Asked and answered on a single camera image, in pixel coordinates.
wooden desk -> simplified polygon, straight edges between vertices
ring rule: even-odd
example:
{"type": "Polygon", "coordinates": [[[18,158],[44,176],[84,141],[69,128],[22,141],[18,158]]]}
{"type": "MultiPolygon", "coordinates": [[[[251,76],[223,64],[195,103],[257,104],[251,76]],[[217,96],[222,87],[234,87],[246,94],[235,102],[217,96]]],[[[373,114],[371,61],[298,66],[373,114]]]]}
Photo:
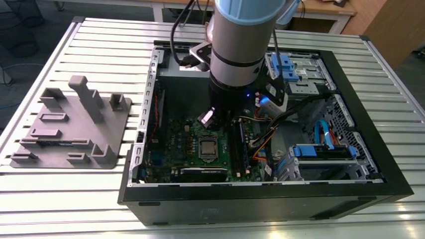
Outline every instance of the wooden desk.
{"type": "MultiPolygon", "coordinates": [[[[129,6],[148,6],[153,9],[153,17],[155,22],[163,22],[162,9],[163,8],[185,8],[189,0],[62,0],[70,2],[97,3],[110,5],[129,5],[129,6]]],[[[205,7],[207,0],[199,0],[201,8],[205,7]]],[[[209,1],[207,11],[213,11],[213,0],[209,1]]],[[[299,4],[294,17],[301,17],[302,5],[299,4]]],[[[339,34],[350,16],[357,13],[349,2],[345,7],[337,7],[333,2],[323,2],[321,0],[305,1],[305,18],[333,20],[333,26],[329,30],[331,34],[339,34]]]]}
{"type": "MultiPolygon", "coordinates": [[[[199,0],[199,5],[203,8],[206,3],[209,2],[207,10],[213,10],[213,0],[199,0]]],[[[162,22],[162,9],[163,8],[185,8],[187,4],[187,0],[150,0],[152,8],[153,8],[153,14],[154,14],[154,21],[162,22]]],[[[321,1],[321,0],[306,0],[303,2],[305,4],[305,18],[310,19],[325,19],[325,20],[333,20],[334,23],[331,25],[331,28],[329,30],[329,33],[331,34],[339,34],[343,30],[343,27],[346,25],[347,20],[350,19],[350,16],[354,16],[357,14],[355,9],[347,2],[345,4],[345,7],[338,7],[333,5],[333,2],[330,1],[321,1]]],[[[294,14],[294,17],[301,17],[302,13],[302,4],[299,4],[297,13],[294,14]]]]}

blue cable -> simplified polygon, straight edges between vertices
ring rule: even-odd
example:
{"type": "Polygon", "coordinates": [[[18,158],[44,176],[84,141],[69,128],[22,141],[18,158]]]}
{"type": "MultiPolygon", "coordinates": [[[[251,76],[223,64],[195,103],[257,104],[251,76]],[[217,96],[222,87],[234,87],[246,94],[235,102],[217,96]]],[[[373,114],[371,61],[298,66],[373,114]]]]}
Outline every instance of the blue cable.
{"type": "Polygon", "coordinates": [[[1,106],[0,109],[10,108],[10,107],[18,106],[18,105],[20,105],[20,103],[18,103],[18,104],[14,104],[14,105],[10,105],[10,106],[1,106]]]}
{"type": "Polygon", "coordinates": [[[319,143],[319,125],[323,128],[325,144],[327,145],[329,149],[334,149],[334,146],[331,144],[327,124],[326,124],[326,122],[322,119],[315,122],[315,126],[314,126],[314,143],[319,143]]]}

wire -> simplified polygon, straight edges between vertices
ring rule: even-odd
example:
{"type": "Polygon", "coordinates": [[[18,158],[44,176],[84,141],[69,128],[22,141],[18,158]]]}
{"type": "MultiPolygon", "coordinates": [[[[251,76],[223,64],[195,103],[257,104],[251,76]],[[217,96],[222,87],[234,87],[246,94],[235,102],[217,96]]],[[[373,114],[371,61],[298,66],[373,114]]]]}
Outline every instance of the wire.
{"type": "Polygon", "coordinates": [[[303,17],[305,17],[305,3],[303,3],[303,0],[301,0],[301,5],[302,5],[301,19],[303,19],[303,17]]]}
{"type": "Polygon", "coordinates": [[[199,0],[195,0],[195,1],[197,1],[198,10],[199,10],[199,12],[202,12],[201,5],[199,5],[199,0]]]}
{"type": "Polygon", "coordinates": [[[278,63],[278,75],[281,79],[283,80],[283,73],[282,73],[282,67],[281,67],[281,59],[279,59],[279,52],[277,47],[277,36],[275,36],[275,29],[273,28],[273,42],[274,42],[274,52],[277,57],[277,63],[278,63]]]}
{"type": "Polygon", "coordinates": [[[191,14],[193,7],[194,7],[194,4],[191,4],[190,11],[187,13],[187,16],[186,16],[183,24],[179,25],[181,28],[185,27],[185,25],[186,25],[186,22],[189,20],[190,14],[191,14]]]}
{"type": "Polygon", "coordinates": [[[283,121],[289,116],[291,116],[293,114],[295,114],[298,112],[298,110],[310,102],[315,101],[315,100],[322,100],[329,98],[333,95],[331,92],[327,93],[322,93],[321,95],[315,95],[315,96],[307,96],[305,97],[293,107],[290,107],[283,113],[281,113],[269,123],[266,129],[265,129],[265,133],[262,134],[262,136],[254,140],[254,142],[251,144],[255,144],[258,141],[261,141],[262,139],[266,138],[266,136],[270,134],[270,132],[273,132],[278,126],[279,121],[283,121]]]}
{"type": "Polygon", "coordinates": [[[330,134],[330,137],[331,137],[331,139],[333,139],[333,143],[334,143],[335,145],[341,145],[341,143],[339,143],[339,141],[338,141],[338,138],[335,137],[334,132],[331,131],[331,129],[329,129],[329,134],[330,134]]]}
{"type": "Polygon", "coordinates": [[[259,147],[258,147],[255,153],[254,153],[253,156],[251,156],[253,159],[257,158],[257,154],[258,154],[259,150],[261,150],[262,147],[265,146],[266,142],[271,139],[273,135],[274,135],[274,131],[273,131],[273,133],[270,134],[270,136],[266,138],[266,140],[262,142],[262,144],[259,145],[259,147]]]}
{"type": "Polygon", "coordinates": [[[21,64],[14,64],[14,65],[6,66],[2,69],[5,70],[5,69],[9,69],[9,68],[13,68],[14,66],[26,66],[26,65],[29,65],[29,66],[44,66],[42,64],[37,64],[37,63],[21,63],[21,64]]]}
{"type": "MultiPolygon", "coordinates": [[[[271,158],[273,158],[273,160],[279,160],[281,159],[281,157],[275,157],[275,156],[273,156],[271,158]]],[[[255,157],[254,159],[263,160],[266,158],[265,157],[255,157]]]]}
{"type": "Polygon", "coordinates": [[[9,81],[9,83],[5,82],[5,69],[9,69],[9,68],[13,68],[16,66],[25,66],[25,65],[29,65],[29,66],[44,66],[41,64],[37,64],[37,63],[21,63],[21,64],[14,64],[14,65],[10,65],[10,66],[6,66],[6,67],[2,67],[2,65],[0,64],[0,68],[1,68],[1,74],[2,74],[2,84],[6,86],[6,87],[10,87],[13,84],[14,84],[14,81],[13,79],[9,81]]]}
{"type": "Polygon", "coordinates": [[[254,110],[254,112],[253,112],[253,117],[254,117],[255,120],[263,121],[265,117],[259,117],[258,111],[259,111],[259,107],[255,108],[255,110],[254,110]]]}
{"type": "Polygon", "coordinates": [[[251,158],[253,160],[259,160],[259,161],[266,161],[266,158],[263,158],[263,157],[254,157],[254,158],[251,158]]]}
{"type": "Polygon", "coordinates": [[[154,136],[154,132],[157,131],[157,127],[158,127],[158,94],[154,94],[154,128],[149,137],[148,142],[150,142],[153,136],[154,136]]]}
{"type": "Polygon", "coordinates": [[[250,118],[247,116],[238,116],[238,118],[243,118],[243,119],[247,119],[247,120],[251,120],[251,121],[258,121],[258,122],[263,122],[263,119],[254,119],[254,118],[250,118]]]}
{"type": "Polygon", "coordinates": [[[4,67],[2,67],[2,65],[0,64],[0,68],[1,68],[1,74],[2,74],[2,84],[5,85],[5,87],[10,87],[12,85],[13,85],[13,79],[10,79],[10,81],[6,83],[5,82],[5,72],[4,72],[4,67]]]}
{"type": "Polygon", "coordinates": [[[206,10],[207,10],[209,3],[210,3],[210,0],[206,0],[206,6],[205,6],[203,13],[202,13],[202,25],[205,24],[205,16],[206,16],[206,10]]]}
{"type": "Polygon", "coordinates": [[[179,65],[181,64],[181,60],[178,59],[178,56],[177,56],[177,53],[175,53],[175,50],[174,50],[174,32],[175,32],[175,28],[178,26],[178,23],[179,23],[179,19],[185,13],[185,11],[187,11],[189,7],[191,6],[194,0],[189,0],[187,2],[187,5],[185,7],[185,9],[179,12],[178,14],[178,17],[175,19],[175,22],[173,24],[173,27],[171,27],[171,33],[170,33],[170,51],[171,51],[171,56],[177,62],[177,64],[179,65]]]}
{"type": "Polygon", "coordinates": [[[323,132],[325,144],[329,149],[334,149],[333,147],[333,138],[329,132],[329,126],[325,120],[319,119],[314,123],[314,143],[319,143],[319,132],[323,132]]]}
{"type": "Polygon", "coordinates": [[[14,107],[14,106],[18,106],[20,103],[14,104],[14,105],[9,105],[9,106],[1,106],[0,109],[5,109],[5,108],[10,108],[10,107],[14,107]]]}

floor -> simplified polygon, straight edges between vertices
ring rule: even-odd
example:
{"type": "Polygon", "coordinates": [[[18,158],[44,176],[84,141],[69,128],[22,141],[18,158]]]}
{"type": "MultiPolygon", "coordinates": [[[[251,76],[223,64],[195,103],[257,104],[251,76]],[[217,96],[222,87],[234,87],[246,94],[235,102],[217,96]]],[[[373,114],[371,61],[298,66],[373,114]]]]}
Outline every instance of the floor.
{"type": "MultiPolygon", "coordinates": [[[[58,12],[53,2],[40,0],[37,3],[45,19],[45,24],[32,29],[38,42],[40,50],[37,54],[28,58],[14,58],[0,46],[0,63],[5,67],[20,63],[44,64],[57,42],[60,41],[60,38],[62,37],[72,18],[76,15],[97,18],[153,21],[152,9],[148,7],[112,6],[68,2],[65,4],[65,11],[58,12]]],[[[2,11],[9,11],[9,9],[0,0],[0,12],[2,11]]],[[[189,23],[195,23],[199,21],[201,14],[194,13],[191,19],[193,20],[189,23]]],[[[167,10],[163,10],[163,21],[174,21],[174,15],[167,10]]],[[[0,84],[0,130],[6,126],[17,107],[16,104],[18,104],[22,100],[25,93],[40,73],[40,70],[41,67],[34,65],[17,66],[6,70],[6,73],[14,80],[14,84],[10,87],[0,84]]],[[[422,107],[425,107],[425,84],[422,83],[425,76],[425,60],[417,59],[414,55],[409,56],[403,64],[395,70],[395,73],[398,74],[422,107]]]]}

desk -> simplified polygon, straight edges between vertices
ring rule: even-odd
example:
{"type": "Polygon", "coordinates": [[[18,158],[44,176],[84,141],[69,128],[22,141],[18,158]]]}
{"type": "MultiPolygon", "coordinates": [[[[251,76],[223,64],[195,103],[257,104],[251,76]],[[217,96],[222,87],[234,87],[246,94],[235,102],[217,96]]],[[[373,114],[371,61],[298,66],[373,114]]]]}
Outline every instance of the desk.
{"type": "MultiPolygon", "coordinates": [[[[136,124],[154,40],[167,40],[170,23],[86,18],[73,22],[0,136],[0,237],[52,236],[72,239],[262,239],[423,238],[425,114],[397,75],[369,42],[357,36],[277,31],[281,47],[333,51],[363,107],[377,126],[414,195],[323,221],[145,227],[117,205],[126,143],[136,124]],[[45,87],[68,87],[82,74],[101,96],[132,98],[130,117],[112,170],[12,168],[8,155],[41,108],[45,87]]],[[[203,28],[187,24],[175,41],[201,42],[203,28]]]]}
{"type": "MultiPolygon", "coordinates": [[[[183,9],[187,0],[62,0],[68,2],[97,3],[112,5],[146,6],[153,10],[153,18],[155,22],[163,22],[162,9],[177,8],[183,9]]],[[[205,8],[207,0],[199,0],[201,8],[205,8]]],[[[209,2],[207,11],[213,11],[213,0],[209,2]]],[[[298,6],[294,17],[301,17],[302,7],[298,6]]],[[[350,19],[350,16],[357,14],[355,9],[347,2],[345,7],[337,7],[331,2],[321,0],[306,0],[305,2],[305,18],[333,20],[334,23],[329,30],[330,34],[339,34],[350,19]]]]}

